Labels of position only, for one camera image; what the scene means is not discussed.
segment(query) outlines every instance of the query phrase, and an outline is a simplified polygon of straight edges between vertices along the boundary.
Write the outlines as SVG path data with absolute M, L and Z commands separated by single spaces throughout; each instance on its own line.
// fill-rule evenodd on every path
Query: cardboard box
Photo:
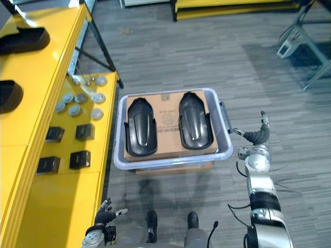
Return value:
M 215 153 L 218 149 L 218 145 L 213 128 L 214 141 L 208 148 L 202 150 L 189 150 L 182 146 L 178 119 L 179 102 L 185 92 L 186 91 L 170 94 L 141 95 L 127 98 L 126 121 L 128 120 L 128 108 L 131 106 L 134 99 L 139 97 L 145 98 L 152 106 L 157 126 L 157 151 L 149 156 L 135 157 L 131 156 L 125 149 L 124 158 L 128 161 L 146 161 Z M 197 96 L 203 101 L 206 114 L 209 113 L 204 92 L 202 90 L 192 92 L 197 94 Z

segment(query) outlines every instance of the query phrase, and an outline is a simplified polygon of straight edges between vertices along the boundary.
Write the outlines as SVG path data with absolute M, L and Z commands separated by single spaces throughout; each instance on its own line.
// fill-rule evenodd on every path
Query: bin handle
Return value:
M 225 127 L 226 127 L 228 133 L 232 133 L 233 132 L 232 131 L 232 126 L 231 126 L 230 118 L 229 118 L 229 115 L 228 115 L 228 111 L 225 107 L 225 104 L 223 102 L 220 102 L 219 106 L 221 108 L 221 114 L 224 118 Z

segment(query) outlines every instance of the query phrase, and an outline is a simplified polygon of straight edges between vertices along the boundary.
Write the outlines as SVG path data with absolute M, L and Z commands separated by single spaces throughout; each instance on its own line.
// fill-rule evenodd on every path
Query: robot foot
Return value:
M 148 241 L 147 243 L 156 243 L 157 241 L 157 215 L 154 210 L 151 210 L 147 213 L 147 230 L 148 230 Z
M 188 229 L 199 228 L 199 218 L 196 212 L 190 212 L 187 216 Z

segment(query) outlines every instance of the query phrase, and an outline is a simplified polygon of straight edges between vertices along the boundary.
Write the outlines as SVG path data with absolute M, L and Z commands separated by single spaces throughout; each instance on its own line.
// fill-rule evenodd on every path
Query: yellow shelf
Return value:
M 192 9 L 181 11 L 178 10 L 177 20 L 184 20 L 190 18 L 199 18 L 199 17 L 210 17 L 218 16 L 223 14 L 240 14 L 240 13 L 253 13 L 253 12 L 262 12 L 262 11 L 277 11 L 277 10 L 286 10 L 286 9 L 296 9 L 298 4 L 288 4 L 282 6 L 262 6 L 262 7 L 251 7 L 251 6 L 226 6 L 226 7 L 216 7 L 210 9 Z
M 51 127 L 65 129 L 60 143 L 44 143 L 41 157 L 60 157 L 57 174 L 35 175 L 28 196 L 21 229 L 16 247 L 22 248 L 64 248 L 80 247 L 85 231 L 94 222 L 94 217 L 101 203 L 104 173 L 107 163 L 113 116 L 116 72 L 105 75 L 108 82 L 102 87 L 94 83 L 87 87 L 81 76 L 77 77 L 79 86 L 74 86 L 66 77 L 59 100 L 66 93 L 75 95 L 85 93 L 88 101 L 80 104 L 82 113 L 77 117 L 68 115 L 67 110 L 54 113 Z M 102 92 L 106 101 L 95 104 L 91 97 Z M 91 120 L 94 108 L 103 111 L 101 120 Z M 87 141 L 75 139 L 76 126 L 92 123 L 95 126 L 95 138 Z M 70 153 L 88 150 L 91 153 L 91 166 L 72 170 L 69 168 Z
M 287 3 L 290 0 L 177 0 L 177 7 L 194 8 L 208 6 L 226 6 L 241 4 Z
M 0 56 L 0 79 L 14 80 L 24 91 L 12 112 L 1 114 L 1 234 L 0 246 L 15 246 L 27 196 L 55 103 L 85 20 L 85 5 L 25 13 L 30 25 L 43 26 L 51 41 L 42 50 Z M 24 27 L 11 17 L 0 36 Z

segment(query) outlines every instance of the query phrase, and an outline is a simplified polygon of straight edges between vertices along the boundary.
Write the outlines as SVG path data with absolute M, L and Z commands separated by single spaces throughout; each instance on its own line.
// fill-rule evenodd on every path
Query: gray plastic bin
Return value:
M 118 104 L 117 112 L 117 124 L 116 124 L 116 138 L 115 138 L 115 150 L 114 150 L 114 163 L 119 169 L 156 169 L 165 167 L 176 166 L 194 166 L 202 165 L 209 161 L 224 160 L 231 156 L 233 152 L 233 146 L 228 134 L 230 130 L 230 121 L 224 105 L 220 105 L 217 95 L 213 89 L 210 88 L 198 88 L 188 90 L 173 90 L 162 92 L 151 92 L 144 95 L 172 93 L 181 91 L 193 91 L 203 90 L 205 93 L 208 109 L 210 112 L 210 119 L 213 124 L 213 132 L 217 139 L 218 151 L 213 154 L 186 156 L 171 159 L 158 159 L 148 161 L 130 162 L 124 158 L 125 149 L 125 127 L 126 121 L 126 102 L 129 96 L 141 96 L 142 94 L 130 94 L 123 96 Z

